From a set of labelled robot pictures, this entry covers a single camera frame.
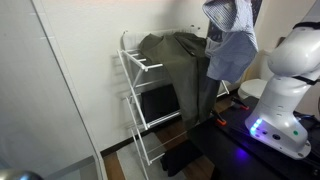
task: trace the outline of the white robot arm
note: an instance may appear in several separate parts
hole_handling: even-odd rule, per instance
[[[259,103],[246,119],[250,135],[293,159],[305,158],[311,150],[308,133],[293,111],[320,76],[320,1],[310,13],[314,22],[299,23],[268,60],[275,74]]]

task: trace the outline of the white clothes rack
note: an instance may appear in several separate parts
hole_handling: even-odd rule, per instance
[[[180,137],[181,135],[185,134],[182,133],[172,139],[170,139],[169,141],[163,143],[162,145],[155,147],[151,150],[147,150],[145,147],[145,143],[143,142],[143,138],[141,133],[145,130],[148,130],[152,127],[155,127],[159,124],[162,124],[170,119],[173,119],[174,117],[177,117],[180,115],[180,111],[175,111],[172,112],[168,115],[165,115],[161,118],[155,119],[151,122],[146,122],[144,115],[142,113],[141,110],[141,105],[140,105],[140,99],[139,96],[141,95],[141,93],[137,92],[137,89],[145,87],[145,86],[149,86],[151,84],[156,84],[156,83],[160,83],[162,81],[165,81],[166,79],[155,79],[155,80],[151,80],[151,81],[147,81],[147,82],[142,82],[139,83],[141,81],[141,77],[144,73],[148,74],[150,72],[150,70],[152,69],[158,69],[158,68],[162,68],[163,64],[152,64],[152,65],[146,65],[144,64],[147,59],[145,57],[143,57],[143,55],[140,53],[139,50],[118,50],[118,56],[120,58],[125,76],[127,78],[128,84],[129,84],[129,88],[130,88],[130,95],[127,96],[126,98],[124,98],[124,100],[127,101],[128,106],[129,106],[129,110],[130,113],[132,115],[132,120],[133,120],[133,125],[130,128],[132,137],[134,139],[134,143],[136,145],[139,157],[140,157],[140,162],[144,171],[144,175],[146,177],[146,179],[148,180],[148,174],[145,168],[145,163],[147,163],[147,165],[151,165],[155,160],[161,158],[164,155],[163,153],[160,153],[159,155],[156,155],[155,157],[150,157],[150,153],[154,152],[156,149],[158,149],[160,146],[163,146],[169,142],[171,142],[172,140]],[[136,75],[133,75],[135,77],[131,77],[129,75],[130,71],[130,67],[128,66],[128,64],[130,64],[131,66],[136,66],[138,67],[138,72],[136,73]],[[229,94],[229,91],[227,89],[227,86],[225,85],[225,83],[223,81],[221,81],[221,84],[223,85],[224,88],[224,92],[220,93],[218,95],[222,96],[224,94]]]

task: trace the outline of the black table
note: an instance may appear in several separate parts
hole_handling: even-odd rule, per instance
[[[310,165],[293,160],[249,136],[244,120],[258,99],[249,97],[244,102],[250,110],[230,107],[220,113],[227,120],[227,126],[218,127],[214,119],[208,119],[188,131],[189,139],[214,163],[215,169],[221,173],[220,178],[320,179],[312,174]]]

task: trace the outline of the glass panel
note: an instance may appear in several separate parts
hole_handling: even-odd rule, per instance
[[[0,168],[47,179],[101,177],[97,154],[32,2],[0,4]]]

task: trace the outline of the light blue shirt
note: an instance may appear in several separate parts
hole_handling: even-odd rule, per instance
[[[203,11],[223,32],[221,43],[207,40],[206,54],[210,58],[207,76],[236,82],[258,51],[251,1],[207,0]]]

